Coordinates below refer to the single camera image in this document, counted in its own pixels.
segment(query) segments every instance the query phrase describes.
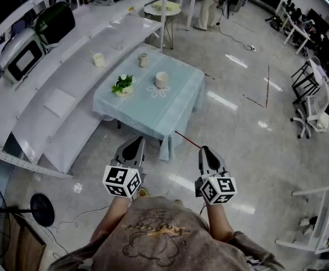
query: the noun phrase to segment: chair base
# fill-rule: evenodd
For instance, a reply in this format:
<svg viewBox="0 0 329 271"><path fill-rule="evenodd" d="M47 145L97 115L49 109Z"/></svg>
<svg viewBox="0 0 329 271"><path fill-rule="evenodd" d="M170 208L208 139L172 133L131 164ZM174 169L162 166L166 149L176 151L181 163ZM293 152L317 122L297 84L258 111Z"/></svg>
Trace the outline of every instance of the chair base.
<svg viewBox="0 0 329 271"><path fill-rule="evenodd" d="M299 108L296 110L296 114L300 115L300 117L295 116L295 117L291 118L290 121L291 122L298 121L302 125L301 133L297 136L297 138L302 138L304 136L305 132L307 132L306 138L310 138L311 130L309 128L309 124L307 123L304 114L302 113L302 111Z"/></svg>

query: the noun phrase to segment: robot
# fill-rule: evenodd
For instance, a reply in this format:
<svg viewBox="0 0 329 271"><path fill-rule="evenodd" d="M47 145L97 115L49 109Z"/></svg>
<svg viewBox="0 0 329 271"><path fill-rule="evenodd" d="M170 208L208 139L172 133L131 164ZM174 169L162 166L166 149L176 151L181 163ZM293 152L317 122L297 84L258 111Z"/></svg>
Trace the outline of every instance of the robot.
<svg viewBox="0 0 329 271"><path fill-rule="evenodd" d="M144 180L142 162L146 141L133 138L121 145L111 164L106 166L103 185L114 196L130 198ZM195 195L210 204L223 204L237 194L235 179L226 169L223 158L208 146L198 153L201 176L195 181Z"/></svg>

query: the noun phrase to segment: perforated metal beam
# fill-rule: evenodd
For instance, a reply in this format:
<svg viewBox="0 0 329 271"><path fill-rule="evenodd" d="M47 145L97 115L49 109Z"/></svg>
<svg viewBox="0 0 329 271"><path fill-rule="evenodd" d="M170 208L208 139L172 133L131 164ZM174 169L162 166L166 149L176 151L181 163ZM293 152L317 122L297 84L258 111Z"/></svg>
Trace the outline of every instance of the perforated metal beam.
<svg viewBox="0 0 329 271"><path fill-rule="evenodd" d="M32 163L29 163L28 161L21 160L15 156L9 155L2 151L0 151L0 160L6 161L9 164L17 165L20 168L28 169L33 172L48 174L49 176L59 178L72 178L70 174L64 174L48 168L40 167L39 165L34 165Z"/></svg>

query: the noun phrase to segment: white marker cube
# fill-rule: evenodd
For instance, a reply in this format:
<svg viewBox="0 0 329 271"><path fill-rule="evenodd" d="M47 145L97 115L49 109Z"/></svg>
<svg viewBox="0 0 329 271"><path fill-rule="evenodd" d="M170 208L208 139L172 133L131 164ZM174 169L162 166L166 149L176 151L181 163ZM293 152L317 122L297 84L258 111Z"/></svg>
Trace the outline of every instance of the white marker cube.
<svg viewBox="0 0 329 271"><path fill-rule="evenodd" d="M210 205L227 203L237 194L236 182L230 177L208 177L200 190Z"/></svg>
<svg viewBox="0 0 329 271"><path fill-rule="evenodd" d="M106 166L103 185L111 195L131 198L141 183L137 169Z"/></svg>

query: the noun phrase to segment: light blue tablecloth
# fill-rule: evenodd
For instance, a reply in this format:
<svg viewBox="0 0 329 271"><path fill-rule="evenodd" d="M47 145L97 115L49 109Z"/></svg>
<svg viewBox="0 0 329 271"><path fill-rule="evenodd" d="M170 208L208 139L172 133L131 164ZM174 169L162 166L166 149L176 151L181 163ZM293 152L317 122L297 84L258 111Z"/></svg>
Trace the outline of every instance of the light blue tablecloth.
<svg viewBox="0 0 329 271"><path fill-rule="evenodd" d="M148 54L145 68L139 67L139 55ZM169 75L168 86L158 89L155 76L160 71ZM134 92L126 97L111 93L118 77L133 75ZM182 142L192 110L203 103L204 73L184 62L161 53L136 49L98 87L94 94L93 111L114 117L162 140L159 159L174 158L174 147Z"/></svg>

